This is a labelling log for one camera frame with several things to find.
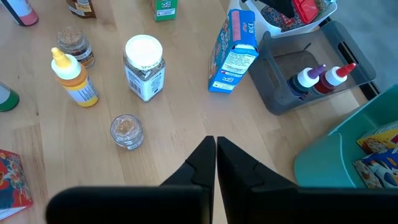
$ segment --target bottle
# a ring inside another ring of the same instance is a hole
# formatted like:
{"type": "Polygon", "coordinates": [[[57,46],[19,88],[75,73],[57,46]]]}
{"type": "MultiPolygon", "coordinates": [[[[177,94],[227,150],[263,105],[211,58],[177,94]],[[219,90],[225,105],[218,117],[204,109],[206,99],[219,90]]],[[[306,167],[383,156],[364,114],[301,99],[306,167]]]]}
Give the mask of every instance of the bottle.
{"type": "Polygon", "coordinates": [[[18,94],[0,82],[0,112],[14,109],[19,103],[18,94]]]}
{"type": "Polygon", "coordinates": [[[20,26],[31,26],[39,21],[39,17],[28,0],[1,0],[1,2],[20,26]]]}
{"type": "Polygon", "coordinates": [[[149,35],[137,35],[126,44],[124,65],[130,89],[148,102],[163,89],[166,62],[160,42],[149,35]]]}
{"type": "Polygon", "coordinates": [[[93,106],[98,102],[98,92],[88,78],[86,68],[72,55],[64,54],[60,49],[51,49],[53,60],[51,68],[57,74],[58,81],[76,103],[82,107],[93,106]]]}
{"type": "Polygon", "coordinates": [[[355,68],[356,64],[351,63],[342,68],[333,67],[320,75],[319,82],[311,90],[313,95],[326,95],[335,90],[336,86],[347,80],[347,75],[355,68]]]}
{"type": "Polygon", "coordinates": [[[301,97],[308,93],[317,82],[319,82],[319,74],[321,74],[326,65],[319,65],[317,68],[304,68],[297,75],[287,80],[287,84],[292,90],[293,95],[301,97]]]}
{"type": "Polygon", "coordinates": [[[66,54],[74,56],[86,68],[94,64],[95,58],[87,36],[73,27],[66,27],[58,32],[57,44],[66,54]]]}
{"type": "Polygon", "coordinates": [[[118,146],[132,150],[144,141],[141,122],[133,115],[124,114],[112,121],[111,135],[118,146]]]}

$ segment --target squeeze bottle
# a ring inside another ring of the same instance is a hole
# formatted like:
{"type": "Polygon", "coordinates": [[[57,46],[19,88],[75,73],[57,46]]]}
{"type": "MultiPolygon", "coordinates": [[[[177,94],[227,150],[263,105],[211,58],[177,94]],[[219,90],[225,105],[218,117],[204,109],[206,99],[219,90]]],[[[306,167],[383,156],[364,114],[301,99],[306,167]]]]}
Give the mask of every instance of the squeeze bottle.
{"type": "Polygon", "coordinates": [[[355,68],[356,64],[351,63],[342,68],[333,67],[320,75],[319,82],[315,84],[311,93],[314,95],[325,95],[335,90],[336,86],[347,80],[347,75],[355,68]]]}
{"type": "Polygon", "coordinates": [[[12,110],[18,103],[18,94],[0,82],[0,112],[12,110]]]}
{"type": "Polygon", "coordinates": [[[317,68],[304,68],[300,73],[287,80],[287,84],[292,90],[293,95],[301,97],[308,93],[317,82],[319,75],[323,72],[326,65],[319,65],[317,68]]]}
{"type": "Polygon", "coordinates": [[[70,97],[82,107],[93,106],[98,102],[98,92],[88,78],[86,68],[74,56],[64,54],[60,49],[51,49],[53,60],[51,68],[57,74],[57,80],[62,84],[70,97]]]}

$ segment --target red object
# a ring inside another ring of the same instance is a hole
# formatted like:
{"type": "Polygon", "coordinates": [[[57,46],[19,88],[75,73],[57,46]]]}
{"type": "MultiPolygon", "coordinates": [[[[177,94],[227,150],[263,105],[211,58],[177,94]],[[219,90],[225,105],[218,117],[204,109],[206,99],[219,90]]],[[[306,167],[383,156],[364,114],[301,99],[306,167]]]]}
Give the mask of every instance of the red object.
{"type": "Polygon", "coordinates": [[[335,86],[329,84],[328,80],[326,80],[326,71],[322,72],[322,74],[319,77],[319,82],[314,85],[314,88],[316,91],[318,91],[321,94],[328,94],[335,90],[335,86]]]}
{"type": "Polygon", "coordinates": [[[342,68],[339,68],[336,71],[336,74],[339,77],[343,78],[343,77],[347,76],[352,70],[354,70],[355,67],[356,67],[356,64],[355,63],[351,63],[349,65],[346,65],[346,66],[342,67],[342,68]]]}
{"type": "Polygon", "coordinates": [[[20,157],[0,149],[0,220],[32,204],[20,157]]]}
{"type": "Polygon", "coordinates": [[[305,24],[311,23],[319,13],[314,0],[293,0],[293,5],[305,24]]]}

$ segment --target rice box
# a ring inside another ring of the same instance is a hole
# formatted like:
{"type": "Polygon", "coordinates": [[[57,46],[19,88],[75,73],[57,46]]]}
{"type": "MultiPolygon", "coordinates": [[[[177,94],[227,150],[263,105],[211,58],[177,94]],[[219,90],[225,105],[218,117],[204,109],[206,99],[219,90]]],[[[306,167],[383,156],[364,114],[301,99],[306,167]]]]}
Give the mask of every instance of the rice box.
{"type": "Polygon", "coordinates": [[[254,12],[230,10],[209,63],[209,91],[231,93],[259,55],[254,12]]]}
{"type": "Polygon", "coordinates": [[[367,154],[397,147],[398,121],[366,132],[357,140],[357,143],[367,154]]]}
{"type": "Polygon", "coordinates": [[[21,159],[0,149],[0,220],[32,205],[21,159]]]}

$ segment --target red package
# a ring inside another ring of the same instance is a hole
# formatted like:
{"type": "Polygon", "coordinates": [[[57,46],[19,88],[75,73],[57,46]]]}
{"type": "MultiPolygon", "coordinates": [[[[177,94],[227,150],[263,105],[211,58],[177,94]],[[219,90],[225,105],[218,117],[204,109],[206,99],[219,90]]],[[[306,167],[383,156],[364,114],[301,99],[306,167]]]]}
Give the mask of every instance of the red package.
{"type": "Polygon", "coordinates": [[[0,149],[0,220],[32,204],[20,157],[0,149]]]}
{"type": "Polygon", "coordinates": [[[293,4],[304,24],[311,23],[319,13],[314,0],[293,0],[293,4]]]}

